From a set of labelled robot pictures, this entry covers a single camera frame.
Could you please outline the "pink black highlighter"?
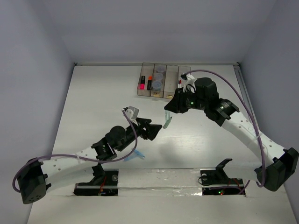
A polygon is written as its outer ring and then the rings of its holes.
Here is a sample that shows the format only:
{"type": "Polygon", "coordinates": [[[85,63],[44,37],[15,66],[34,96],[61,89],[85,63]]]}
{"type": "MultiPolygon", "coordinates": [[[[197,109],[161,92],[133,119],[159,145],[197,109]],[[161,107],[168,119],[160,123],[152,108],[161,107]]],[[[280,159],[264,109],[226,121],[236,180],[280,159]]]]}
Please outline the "pink black highlighter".
{"type": "Polygon", "coordinates": [[[140,84],[139,84],[139,89],[140,90],[144,90],[145,80],[146,80],[146,77],[145,76],[141,76],[141,80],[140,80],[140,84]]]}

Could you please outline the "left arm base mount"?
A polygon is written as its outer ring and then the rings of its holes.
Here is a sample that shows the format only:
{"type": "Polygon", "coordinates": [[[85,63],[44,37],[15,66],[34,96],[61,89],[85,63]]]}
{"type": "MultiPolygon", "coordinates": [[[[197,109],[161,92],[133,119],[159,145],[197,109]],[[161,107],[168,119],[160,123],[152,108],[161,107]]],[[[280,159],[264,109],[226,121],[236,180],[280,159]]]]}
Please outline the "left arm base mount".
{"type": "Polygon", "coordinates": [[[76,196],[118,196],[119,170],[104,170],[101,165],[92,167],[93,178],[90,182],[77,183],[76,196]]]}

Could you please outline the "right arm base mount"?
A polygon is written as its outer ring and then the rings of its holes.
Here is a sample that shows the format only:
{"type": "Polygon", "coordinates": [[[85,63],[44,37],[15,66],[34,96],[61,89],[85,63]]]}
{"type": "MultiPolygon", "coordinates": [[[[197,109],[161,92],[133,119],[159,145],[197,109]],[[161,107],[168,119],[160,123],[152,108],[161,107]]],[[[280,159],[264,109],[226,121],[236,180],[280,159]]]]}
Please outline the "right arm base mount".
{"type": "Polygon", "coordinates": [[[225,166],[232,159],[225,159],[215,168],[200,171],[198,183],[202,187],[204,196],[238,195],[244,189],[243,180],[229,178],[224,172],[225,166]]]}

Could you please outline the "orange highlighter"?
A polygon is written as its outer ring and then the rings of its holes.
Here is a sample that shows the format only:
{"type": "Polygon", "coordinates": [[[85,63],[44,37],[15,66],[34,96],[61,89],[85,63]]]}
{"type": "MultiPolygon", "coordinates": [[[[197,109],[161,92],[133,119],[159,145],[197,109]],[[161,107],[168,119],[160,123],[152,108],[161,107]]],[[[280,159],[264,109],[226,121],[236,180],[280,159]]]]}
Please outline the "orange highlighter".
{"type": "Polygon", "coordinates": [[[152,87],[152,76],[148,77],[148,81],[147,81],[147,90],[151,90],[152,87]]]}

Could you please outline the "clear four-compartment organizer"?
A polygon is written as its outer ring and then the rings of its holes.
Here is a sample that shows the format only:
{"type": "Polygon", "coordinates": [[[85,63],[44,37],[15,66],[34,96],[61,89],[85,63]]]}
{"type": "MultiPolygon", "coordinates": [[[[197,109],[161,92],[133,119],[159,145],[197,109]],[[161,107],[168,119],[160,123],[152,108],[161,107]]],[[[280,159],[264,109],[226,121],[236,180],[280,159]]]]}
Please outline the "clear four-compartment organizer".
{"type": "Polygon", "coordinates": [[[178,88],[179,80],[182,80],[181,75],[190,71],[191,67],[182,66],[182,65],[169,65],[163,63],[147,63],[143,62],[141,67],[141,72],[137,85],[137,95],[144,97],[155,97],[155,98],[165,98],[165,99],[173,99],[175,94],[175,90],[178,88]],[[152,89],[147,90],[147,81],[148,77],[152,76],[152,82],[154,80],[154,75],[157,73],[157,66],[165,66],[166,70],[163,72],[164,78],[162,82],[161,91],[153,91],[152,89]],[[141,76],[145,76],[145,87],[144,90],[139,89],[139,84],[141,80],[141,76]]]}

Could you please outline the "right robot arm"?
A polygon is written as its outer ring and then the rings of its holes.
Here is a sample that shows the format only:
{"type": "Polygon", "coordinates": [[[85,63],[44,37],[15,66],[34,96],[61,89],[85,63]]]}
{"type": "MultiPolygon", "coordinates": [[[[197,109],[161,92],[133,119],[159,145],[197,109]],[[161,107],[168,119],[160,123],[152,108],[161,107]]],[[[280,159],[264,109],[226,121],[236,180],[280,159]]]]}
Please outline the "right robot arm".
{"type": "Polygon", "coordinates": [[[294,174],[299,153],[275,143],[246,119],[239,108],[219,97],[217,86],[208,77],[198,78],[188,90],[177,88],[172,100],[164,107],[173,113],[190,109],[201,110],[213,122],[233,134],[259,160],[259,163],[238,164],[224,159],[207,175],[207,180],[226,183],[233,178],[260,182],[269,191],[277,191],[294,174]]]}

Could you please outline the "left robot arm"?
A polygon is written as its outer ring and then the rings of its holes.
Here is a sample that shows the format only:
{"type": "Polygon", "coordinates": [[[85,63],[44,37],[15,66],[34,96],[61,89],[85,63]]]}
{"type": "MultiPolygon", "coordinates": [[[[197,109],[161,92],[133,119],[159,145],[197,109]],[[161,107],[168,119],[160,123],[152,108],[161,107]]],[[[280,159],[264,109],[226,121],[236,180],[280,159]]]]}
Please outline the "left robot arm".
{"type": "Polygon", "coordinates": [[[154,140],[161,129],[162,125],[152,124],[150,119],[137,118],[126,128],[112,127],[98,142],[77,153],[32,158],[15,174],[12,188],[21,195],[23,204],[31,204],[68,185],[99,184],[105,175],[102,164],[124,160],[117,152],[137,144],[138,138],[154,140]]]}

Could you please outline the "green transparent utility knife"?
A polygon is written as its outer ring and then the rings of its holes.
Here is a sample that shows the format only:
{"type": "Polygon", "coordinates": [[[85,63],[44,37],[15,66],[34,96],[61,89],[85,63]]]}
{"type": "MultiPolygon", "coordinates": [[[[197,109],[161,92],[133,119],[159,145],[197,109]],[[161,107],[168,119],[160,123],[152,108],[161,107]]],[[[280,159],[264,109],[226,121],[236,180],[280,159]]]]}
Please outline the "green transparent utility knife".
{"type": "Polygon", "coordinates": [[[171,112],[165,110],[165,124],[163,125],[163,129],[166,129],[169,126],[171,120],[172,120],[171,112]]]}

